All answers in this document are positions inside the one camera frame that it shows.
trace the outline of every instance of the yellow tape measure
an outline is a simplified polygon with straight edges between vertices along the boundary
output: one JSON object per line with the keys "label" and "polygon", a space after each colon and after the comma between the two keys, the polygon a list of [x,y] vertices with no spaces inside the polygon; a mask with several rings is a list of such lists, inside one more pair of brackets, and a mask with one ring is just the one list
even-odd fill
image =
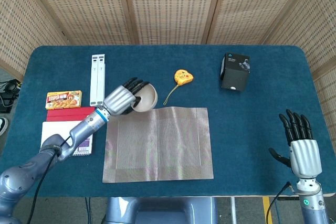
{"label": "yellow tape measure", "polygon": [[170,93],[168,94],[166,100],[164,100],[163,105],[166,106],[167,102],[168,102],[168,98],[170,97],[170,95],[179,87],[182,85],[185,85],[191,81],[194,80],[194,77],[191,73],[188,73],[187,70],[184,69],[180,69],[178,71],[176,71],[175,75],[174,75],[174,79],[177,83],[176,87],[172,89],[172,91],[170,91]]}

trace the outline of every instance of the red book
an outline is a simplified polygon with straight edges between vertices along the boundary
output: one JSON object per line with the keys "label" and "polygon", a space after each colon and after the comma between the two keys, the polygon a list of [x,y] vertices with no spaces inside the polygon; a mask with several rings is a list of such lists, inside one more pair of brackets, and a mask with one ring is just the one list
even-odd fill
{"label": "red book", "polygon": [[94,111],[95,107],[48,110],[47,122],[82,121]]}

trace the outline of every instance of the box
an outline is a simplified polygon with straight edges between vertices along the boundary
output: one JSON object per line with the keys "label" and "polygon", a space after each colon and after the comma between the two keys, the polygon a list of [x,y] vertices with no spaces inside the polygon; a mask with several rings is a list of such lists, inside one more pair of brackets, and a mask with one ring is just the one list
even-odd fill
{"label": "box", "polygon": [[220,71],[222,88],[243,91],[250,75],[250,57],[227,52]]}
{"label": "box", "polygon": [[47,94],[46,109],[79,108],[82,100],[82,91],[60,91]]}

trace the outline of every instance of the woven screen panel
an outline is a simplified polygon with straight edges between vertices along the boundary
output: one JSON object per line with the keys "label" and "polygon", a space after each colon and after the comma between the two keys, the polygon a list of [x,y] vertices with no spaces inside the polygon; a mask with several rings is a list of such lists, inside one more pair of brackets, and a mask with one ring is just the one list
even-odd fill
{"label": "woven screen panel", "polygon": [[75,45],[130,44],[121,0],[44,0]]}
{"label": "woven screen panel", "polygon": [[267,43],[301,47],[314,72],[336,57],[335,31],[336,0],[298,0]]}
{"label": "woven screen panel", "polygon": [[141,44],[200,44],[211,0],[132,0]]}
{"label": "woven screen panel", "polygon": [[21,77],[36,47],[66,44],[35,0],[0,0],[0,10],[0,59]]}
{"label": "woven screen panel", "polygon": [[258,44],[288,0],[221,0],[209,44]]}
{"label": "woven screen panel", "polygon": [[336,67],[315,81],[332,145],[336,151]]}

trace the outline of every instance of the blue table surface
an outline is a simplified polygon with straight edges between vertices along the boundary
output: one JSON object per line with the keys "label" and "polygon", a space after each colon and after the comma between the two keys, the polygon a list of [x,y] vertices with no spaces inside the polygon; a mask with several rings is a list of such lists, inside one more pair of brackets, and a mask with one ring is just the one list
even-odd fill
{"label": "blue table surface", "polygon": [[[250,56],[245,91],[220,88],[225,52]],[[214,179],[103,184],[106,125],[94,134],[93,154],[72,157],[46,176],[40,196],[229,196],[275,195],[295,175],[268,153],[288,156],[278,118],[287,108],[305,114],[319,143],[324,193],[336,191],[335,155],[303,51],[295,46],[165,45],[42,46],[29,60],[0,169],[25,163],[40,147],[47,92],[82,90],[89,105],[91,55],[105,54],[105,94],[130,77],[150,81],[156,108],[175,86],[174,73],[186,69],[194,81],[176,90],[170,106],[207,107]],[[28,195],[34,194],[36,186]]]}

